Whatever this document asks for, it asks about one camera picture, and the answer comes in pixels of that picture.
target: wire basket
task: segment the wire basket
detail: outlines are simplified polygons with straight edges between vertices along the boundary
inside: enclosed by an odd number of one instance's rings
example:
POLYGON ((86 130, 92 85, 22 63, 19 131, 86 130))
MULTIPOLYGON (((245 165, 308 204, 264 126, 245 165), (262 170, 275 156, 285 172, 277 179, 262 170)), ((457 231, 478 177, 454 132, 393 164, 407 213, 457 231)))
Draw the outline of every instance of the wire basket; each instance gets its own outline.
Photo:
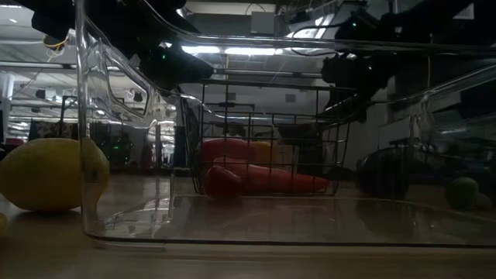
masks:
POLYGON ((201 84, 202 105, 181 99, 188 165, 197 193, 205 193, 208 170, 217 165, 240 176, 245 195, 336 194, 350 134, 350 122, 341 121, 339 108, 349 92, 289 84, 215 83, 226 87, 224 102, 205 101, 207 82, 201 84), (232 102, 227 93, 231 84, 305 90, 315 96, 315 112, 265 112, 254 104, 232 102), (329 94, 326 108, 333 104, 333 111, 325 115, 319 111, 323 94, 329 94))

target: clear plastic bin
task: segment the clear plastic bin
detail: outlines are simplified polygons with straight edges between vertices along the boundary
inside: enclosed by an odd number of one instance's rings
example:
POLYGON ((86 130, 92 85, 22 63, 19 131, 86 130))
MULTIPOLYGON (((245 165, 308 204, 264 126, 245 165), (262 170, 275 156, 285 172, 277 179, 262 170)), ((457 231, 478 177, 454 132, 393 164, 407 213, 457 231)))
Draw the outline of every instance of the clear plastic bin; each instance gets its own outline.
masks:
MULTIPOLYGON (((157 28, 150 32, 174 38, 163 41, 164 49, 181 45, 215 65, 210 78, 171 86, 174 69, 161 77, 158 68, 112 46, 87 12, 95 3, 76 2, 83 216, 90 237, 496 243, 494 110, 480 102, 492 100, 494 49, 333 40, 337 29, 305 29, 308 23, 286 37, 200 35, 171 25, 144 0, 132 2, 157 28), (384 78, 392 67, 394 74, 384 78), (108 168, 95 163, 98 156, 108 168)), ((319 9, 307 21, 353 28, 371 20, 360 18, 362 2, 319 9), (353 13, 359 20, 345 21, 353 13)))

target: yellow lemon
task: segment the yellow lemon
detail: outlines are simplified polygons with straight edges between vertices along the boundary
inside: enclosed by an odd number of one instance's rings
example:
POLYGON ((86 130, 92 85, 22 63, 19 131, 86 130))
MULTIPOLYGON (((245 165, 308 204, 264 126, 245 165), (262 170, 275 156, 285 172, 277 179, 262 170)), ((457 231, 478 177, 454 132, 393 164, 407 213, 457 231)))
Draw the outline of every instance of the yellow lemon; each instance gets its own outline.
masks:
MULTIPOLYGON (((84 141, 84 146, 86 171, 98 180, 101 195, 109 182, 109 162, 90 139, 84 141)), ((36 139, 23 144, 0 163, 0 175, 0 193, 20 208, 60 212, 81 205, 81 152, 77 140, 36 139)))
POLYGON ((0 236, 3 236, 7 230, 7 216, 0 213, 0 236))

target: tomato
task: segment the tomato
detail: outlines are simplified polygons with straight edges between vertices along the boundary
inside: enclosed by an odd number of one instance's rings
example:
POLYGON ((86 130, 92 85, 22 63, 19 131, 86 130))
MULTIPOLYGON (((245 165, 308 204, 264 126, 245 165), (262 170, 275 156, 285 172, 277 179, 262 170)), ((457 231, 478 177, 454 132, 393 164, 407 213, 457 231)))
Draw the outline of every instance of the tomato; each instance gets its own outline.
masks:
POLYGON ((211 198, 238 198, 243 194, 241 178, 224 167, 211 167, 205 178, 205 193, 211 198))

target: wooden table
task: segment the wooden table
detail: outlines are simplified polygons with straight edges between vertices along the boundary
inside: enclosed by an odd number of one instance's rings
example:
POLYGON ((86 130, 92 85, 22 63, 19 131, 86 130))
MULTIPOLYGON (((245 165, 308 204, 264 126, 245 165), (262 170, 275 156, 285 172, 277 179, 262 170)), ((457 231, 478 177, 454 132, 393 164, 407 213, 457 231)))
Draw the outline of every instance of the wooden table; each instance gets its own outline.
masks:
POLYGON ((494 278, 496 250, 167 245, 102 248, 78 210, 25 212, 0 195, 9 217, 0 278, 494 278))

